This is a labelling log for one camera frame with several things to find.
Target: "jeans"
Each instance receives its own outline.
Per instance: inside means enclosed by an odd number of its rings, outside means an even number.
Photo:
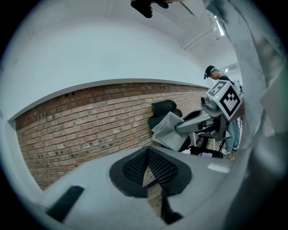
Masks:
[[[231,152],[233,147],[238,147],[239,145],[240,129],[238,125],[238,119],[229,124],[228,133],[231,135],[231,137],[225,141],[225,149],[227,152]]]

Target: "black cap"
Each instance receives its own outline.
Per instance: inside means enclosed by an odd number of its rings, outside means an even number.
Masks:
[[[215,66],[208,66],[205,70],[205,74],[204,74],[204,79],[206,79],[207,77],[210,76],[211,74],[211,69],[215,68]]]

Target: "white ceiling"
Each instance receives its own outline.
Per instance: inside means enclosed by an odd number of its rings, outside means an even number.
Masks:
[[[28,41],[43,30],[71,20],[91,17],[123,18],[142,23],[173,38],[183,49],[196,56],[203,67],[207,61],[215,64],[217,60],[220,65],[218,68],[237,62],[232,45],[226,36],[220,36],[213,15],[205,11],[202,0],[184,1],[195,16],[181,3],[169,4],[169,9],[153,3],[152,18],[145,18],[130,3],[131,0],[44,0],[31,11],[19,31]],[[218,55],[223,50],[228,58]]]

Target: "brick wall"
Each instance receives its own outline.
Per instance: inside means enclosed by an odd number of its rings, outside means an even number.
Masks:
[[[200,105],[205,91],[176,84],[115,84],[53,98],[16,119],[24,160],[45,189],[85,161],[155,145],[147,124],[151,103],[171,99],[184,114]]]

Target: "person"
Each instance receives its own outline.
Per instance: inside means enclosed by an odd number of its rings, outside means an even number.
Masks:
[[[212,78],[213,80],[225,80],[230,81],[232,85],[234,86],[234,82],[232,82],[227,75],[220,72],[215,66],[208,66],[205,70],[204,79],[206,78]],[[239,140],[240,140],[240,129],[238,125],[238,117],[230,122],[228,127],[228,133],[231,135],[230,138],[228,138],[225,141],[225,149],[221,150],[223,155],[228,155],[231,153],[232,150],[237,151],[239,146]]]

